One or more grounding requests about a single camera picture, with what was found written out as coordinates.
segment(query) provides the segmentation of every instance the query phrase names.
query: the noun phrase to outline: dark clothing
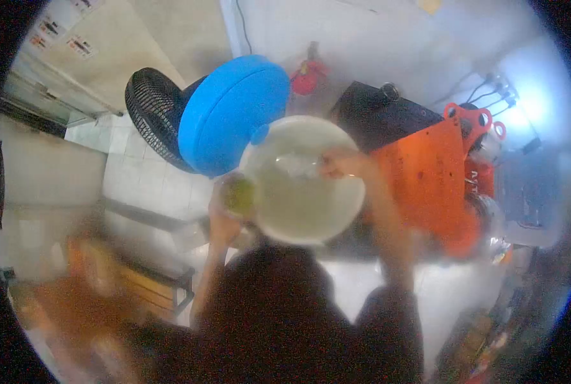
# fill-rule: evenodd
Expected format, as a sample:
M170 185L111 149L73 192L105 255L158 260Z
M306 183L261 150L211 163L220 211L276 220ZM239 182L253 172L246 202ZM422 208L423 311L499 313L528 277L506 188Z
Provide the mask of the dark clothing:
M229 263L212 298L198 333L170 332L164 381L421 382L416 299L400 287L373 291L351 324L310 254L265 248Z

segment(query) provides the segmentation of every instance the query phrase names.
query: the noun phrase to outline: cable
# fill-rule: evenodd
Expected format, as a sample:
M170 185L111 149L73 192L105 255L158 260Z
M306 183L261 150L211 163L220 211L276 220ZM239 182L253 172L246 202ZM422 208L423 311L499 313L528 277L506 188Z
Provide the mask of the cable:
M472 104L473 104L474 102L478 101L478 100L481 99L482 97L494 95L495 93L497 93L496 90L494 90L494 91L492 91L492 92L490 92L490 93L484 93L482 96L480 96L480 97L478 97L478 98L475 98L475 99L473 99L473 100L471 100L471 101L468 101L467 103L472 103Z
M493 117L495 117L495 116L498 116L498 115L502 114L503 112L507 111L507 110L508 110L508 109L510 109L510 108L511 108L511 106L508 106L507 108L505 108L505 109L502 109L501 111L499 111L499 112L495 113L495 114L493 115Z
M241 20L243 21L243 33L245 34L245 40L247 41L247 45L249 46L249 54L253 55L253 49L251 49L251 43L249 42L249 37L247 37L247 26L245 24L245 16L243 15L243 11L241 10L241 5L239 4L239 0L236 0L236 8L239 9L239 14L241 15Z
M488 83L488 80L484 80L484 82L480 85L478 85L477 87L475 87L474 91L471 92L471 95L469 95L469 97L467 98L466 103L469 102L469 100L471 100L471 98L474 96L475 92L477 92L478 89L482 88L484 85L486 85L486 83Z
M509 96L509 95L503 96L502 98L498 99L498 100L495 101L494 103L490 103L489 105L487 105L487 106L485 106L485 107L482 107L482 108L488 108L488 107L491 107L491 106L493 106L493 105L495 105L495 104L497 104L497 103L500 103L500 102L502 102L503 100L507 99L508 96Z

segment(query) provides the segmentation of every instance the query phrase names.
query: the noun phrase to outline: white tile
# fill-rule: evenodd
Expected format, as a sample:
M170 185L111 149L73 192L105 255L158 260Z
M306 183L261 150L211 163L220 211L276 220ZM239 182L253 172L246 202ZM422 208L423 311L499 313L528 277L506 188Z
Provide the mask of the white tile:
M198 212L208 212L208 203L213 194L215 180L211 180L200 174L192 175L191 195L189 197L189 209Z
M133 127L132 119L130 119L129 114L126 112L123 116L112 115L112 126L113 127Z
M108 150L110 150L111 136L112 136L112 127L100 127L100 134L98 136L96 147L94 149L108 153Z
M110 154L124 154L126 153L127 139L129 138L130 130L127 127L112 127L112 136L110 139Z
M76 134L78 133L78 126L71 127L65 130L65 139L67 141L76 142Z
M127 138L126 156L143 158L146 150L146 141L140 134L131 133Z
M189 209L192 176L171 164L166 164L162 188L162 212L172 218L185 218Z
M102 194L108 198L116 198L120 194L120 181L122 179L123 155L110 154L106 160Z
M126 180L130 185L136 188L140 181L140 172L142 170L142 159L130 156L123 157L123 167L121 168L121 179Z
M94 122L94 125L99 125L100 127L112 127L112 117L113 114L106 114L102 115L97 118L97 121Z
M149 145L146 146L146 150L144 151L144 158L150 160L163 160L163 158L159 156L158 153Z
M138 181L138 191L143 198L141 208L154 212L160 211L165 173L165 162L157 160L142 161L140 180Z

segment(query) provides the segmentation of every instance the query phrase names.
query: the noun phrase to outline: white bowl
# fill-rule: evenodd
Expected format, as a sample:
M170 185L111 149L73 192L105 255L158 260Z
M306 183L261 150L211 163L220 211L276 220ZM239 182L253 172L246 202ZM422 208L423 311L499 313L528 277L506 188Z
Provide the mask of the white bowl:
M269 128L269 133L264 142L258 146L249 145L241 157L239 171L246 177L258 183L258 194L266 190L258 181L258 169L264 161L271 161L266 158L267 149L275 140L283 142L296 141L296 145L303 146L319 157L321 153L334 146L357 149L354 141L341 128L328 120L311 116L289 116L274 121ZM317 199L319 205L323 206L318 214L312 216L312 220L304 219L307 212L296 212L296 204L291 204L292 211L288 210L288 220L271 217L267 211L263 211L261 205L257 206L255 212L256 225L271 238L289 244L318 245L343 232L356 218L365 199L365 186L362 180L357 178L344 178L342 180L331 181L334 184L330 188L330 193L325 198ZM306 197L304 188L300 190L291 188L300 198Z

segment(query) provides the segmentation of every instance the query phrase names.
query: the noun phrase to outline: floor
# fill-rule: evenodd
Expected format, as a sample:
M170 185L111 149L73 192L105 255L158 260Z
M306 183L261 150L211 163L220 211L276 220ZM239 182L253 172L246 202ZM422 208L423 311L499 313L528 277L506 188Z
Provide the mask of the floor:
M66 139L108 153L103 194L113 200L182 220L194 220L206 214L213 181L182 172L148 148L127 115L106 116L97 123L70 128ZM121 236L131 234L129 225L119 225ZM176 269L176 261L192 265L198 272L197 284L208 247L177 250L175 234L147 232L152 242L173 254L153 262ZM128 238L137 239L139 235ZM384 282L376 262L320 262L335 282L335 300L343 314L354 322L366 296ZM425 373L434 370L435 358L448 338L459 313L468 308L491 308L501 288L506 267L488 262L441 266L421 264L415 270L415 293L418 298ZM178 323L189 324L189 310Z

